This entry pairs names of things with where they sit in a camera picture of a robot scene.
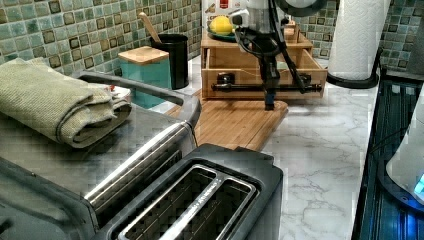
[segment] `yellow fruit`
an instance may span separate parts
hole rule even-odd
[[[233,31],[233,25],[231,25],[230,19],[226,16],[214,18],[209,24],[209,28],[212,32],[219,35],[229,35]]]

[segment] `green towel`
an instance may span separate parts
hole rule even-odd
[[[42,59],[15,59],[0,65],[0,111],[56,142],[84,148],[122,124],[131,105]]]

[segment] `marble countertop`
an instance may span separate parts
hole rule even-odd
[[[201,88],[200,57],[189,61],[189,80],[178,91]],[[289,112],[263,149],[284,172],[280,239],[351,238],[376,94],[327,83],[322,99],[286,101]]]

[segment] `wooden utensil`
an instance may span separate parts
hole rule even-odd
[[[147,28],[147,30],[149,31],[150,35],[152,35],[153,40],[155,40],[155,42],[158,43],[162,43],[162,41],[160,40],[158,33],[156,32],[156,30],[153,28],[152,23],[150,22],[149,18],[147,17],[147,14],[144,12],[141,12],[140,14],[138,14],[141,19],[144,22],[144,26]]]

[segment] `wooden lid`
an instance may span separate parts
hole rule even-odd
[[[169,53],[149,46],[144,46],[130,51],[121,52],[118,56],[138,65],[147,65],[168,58]]]

